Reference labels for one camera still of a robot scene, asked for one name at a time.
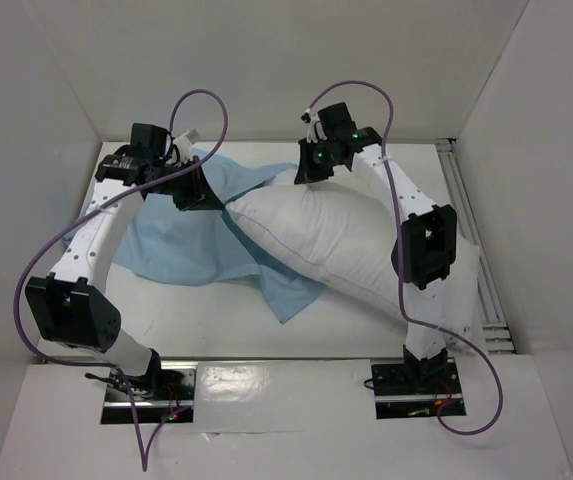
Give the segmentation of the blue green pillowcase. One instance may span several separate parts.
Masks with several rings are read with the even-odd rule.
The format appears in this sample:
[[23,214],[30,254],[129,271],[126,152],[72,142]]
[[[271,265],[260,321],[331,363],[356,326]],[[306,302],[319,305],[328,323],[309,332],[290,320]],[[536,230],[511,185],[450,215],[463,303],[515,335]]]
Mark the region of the blue green pillowcase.
[[284,324],[326,290],[272,257],[227,211],[179,211],[168,196],[150,195],[122,236],[112,262],[158,283],[202,287],[241,282],[261,291]]

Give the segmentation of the white pillow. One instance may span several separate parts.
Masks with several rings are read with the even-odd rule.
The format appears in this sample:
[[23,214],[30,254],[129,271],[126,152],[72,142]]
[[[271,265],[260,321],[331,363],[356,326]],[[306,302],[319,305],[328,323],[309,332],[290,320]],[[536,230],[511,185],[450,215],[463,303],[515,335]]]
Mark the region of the white pillow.
[[390,255],[394,222],[382,203],[335,182],[294,185],[291,170],[230,201],[226,214],[241,239],[281,268],[352,298],[351,318],[371,328],[355,356],[401,354],[407,326]]

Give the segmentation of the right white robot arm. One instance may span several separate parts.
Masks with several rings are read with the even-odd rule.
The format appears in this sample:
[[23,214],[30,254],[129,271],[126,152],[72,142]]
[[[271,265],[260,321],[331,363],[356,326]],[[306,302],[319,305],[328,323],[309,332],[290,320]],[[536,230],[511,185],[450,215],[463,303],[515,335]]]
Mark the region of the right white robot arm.
[[398,298],[408,323],[403,345],[402,379],[414,392],[426,391],[447,364],[443,291],[456,259],[457,214],[439,205],[386,153],[372,127],[360,128],[346,104],[318,112],[306,110],[299,140],[298,184],[330,178],[344,166],[363,180],[390,211],[397,229],[391,264],[398,277]]

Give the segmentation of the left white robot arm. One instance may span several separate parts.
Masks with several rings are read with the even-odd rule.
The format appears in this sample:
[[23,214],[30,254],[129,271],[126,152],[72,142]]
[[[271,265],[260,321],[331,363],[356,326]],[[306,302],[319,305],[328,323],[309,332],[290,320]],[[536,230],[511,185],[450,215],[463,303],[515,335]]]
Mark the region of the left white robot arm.
[[127,227],[151,194],[166,196],[180,211],[219,210],[192,151],[200,136],[179,137],[135,123],[130,142],[97,165],[85,221],[45,277],[31,277],[25,296],[43,339],[90,353],[119,368],[142,399],[162,390],[159,354],[126,333],[121,314],[106,297],[107,277]]

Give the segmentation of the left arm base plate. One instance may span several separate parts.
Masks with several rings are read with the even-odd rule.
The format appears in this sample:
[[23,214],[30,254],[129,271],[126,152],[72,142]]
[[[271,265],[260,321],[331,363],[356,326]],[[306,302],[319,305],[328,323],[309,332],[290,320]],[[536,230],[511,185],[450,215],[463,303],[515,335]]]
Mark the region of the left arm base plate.
[[[197,365],[162,364],[163,375],[159,387],[153,391],[132,386],[135,407],[141,424],[188,424],[194,420],[194,398]],[[131,403],[123,379],[114,371],[97,381],[105,384],[100,423],[103,425],[132,424]]]

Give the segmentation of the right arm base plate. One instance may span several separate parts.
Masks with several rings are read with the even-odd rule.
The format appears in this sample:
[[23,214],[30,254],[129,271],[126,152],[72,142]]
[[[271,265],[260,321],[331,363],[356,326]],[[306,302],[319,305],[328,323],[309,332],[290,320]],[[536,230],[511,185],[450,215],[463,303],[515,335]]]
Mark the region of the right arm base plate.
[[442,415],[465,416],[466,406],[456,363],[449,359],[445,371],[414,385],[399,359],[371,364],[371,377],[363,386],[374,394],[375,412],[382,419],[417,419]]

